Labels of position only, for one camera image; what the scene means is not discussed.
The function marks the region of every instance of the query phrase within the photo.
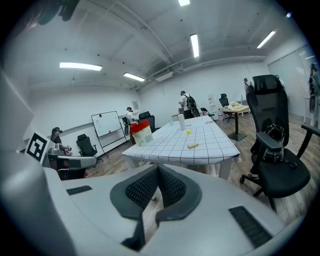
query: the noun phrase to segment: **ceiling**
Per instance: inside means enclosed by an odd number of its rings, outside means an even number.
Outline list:
[[[221,61],[266,58],[257,45],[285,22],[269,0],[80,0],[71,19],[56,15],[10,41],[5,70],[28,89],[106,86],[139,89],[153,75],[184,72]],[[190,35],[200,56],[193,57]],[[101,71],[62,69],[60,62],[102,65]],[[125,72],[147,78],[138,82]]]

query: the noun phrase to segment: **whiteboard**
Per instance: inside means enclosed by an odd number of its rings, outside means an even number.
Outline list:
[[[121,129],[121,124],[116,111],[94,114],[91,117],[98,137]]]

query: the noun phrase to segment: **backpack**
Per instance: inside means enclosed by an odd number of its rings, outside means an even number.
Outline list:
[[[195,99],[189,94],[189,97],[187,95],[186,96],[186,105],[189,109],[193,109],[197,107],[196,101]]]
[[[186,96],[186,106],[191,109],[191,112],[195,118],[200,117],[199,110],[197,109],[197,103],[195,99],[189,94],[189,97]]]
[[[281,145],[281,150],[272,152],[269,151],[269,149],[266,149],[262,160],[274,163],[282,162],[284,160],[285,129],[283,129],[280,125],[273,123],[266,127],[265,133]]]
[[[249,92],[253,92],[254,91],[254,87],[251,84],[248,85],[248,91]]]

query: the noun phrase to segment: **grid pattern tabletop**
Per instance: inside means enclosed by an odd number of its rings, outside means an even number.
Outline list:
[[[218,164],[240,154],[226,134],[207,115],[186,119],[186,129],[179,122],[168,123],[155,131],[146,146],[133,145],[122,154],[144,161],[195,165]],[[197,142],[199,146],[189,149]]]

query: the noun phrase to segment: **chair armrest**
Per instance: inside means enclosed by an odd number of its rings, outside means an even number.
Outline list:
[[[301,144],[299,152],[296,155],[298,158],[300,158],[302,156],[302,154],[305,152],[305,150],[306,150],[306,148],[307,148],[307,146],[309,144],[309,141],[310,141],[310,139],[312,137],[312,134],[315,134],[315,135],[320,137],[320,130],[318,128],[313,127],[313,126],[308,125],[308,124],[302,124],[301,127],[306,130],[306,135],[305,135],[304,140],[303,140],[303,142]]]
[[[271,138],[263,131],[257,132],[256,138],[262,145],[264,145],[268,150],[272,152],[280,151],[282,148],[282,146],[278,142],[276,142],[273,138]]]
[[[305,129],[307,132],[311,132],[312,134],[315,134],[320,137],[320,129],[308,124],[302,124],[301,127]]]

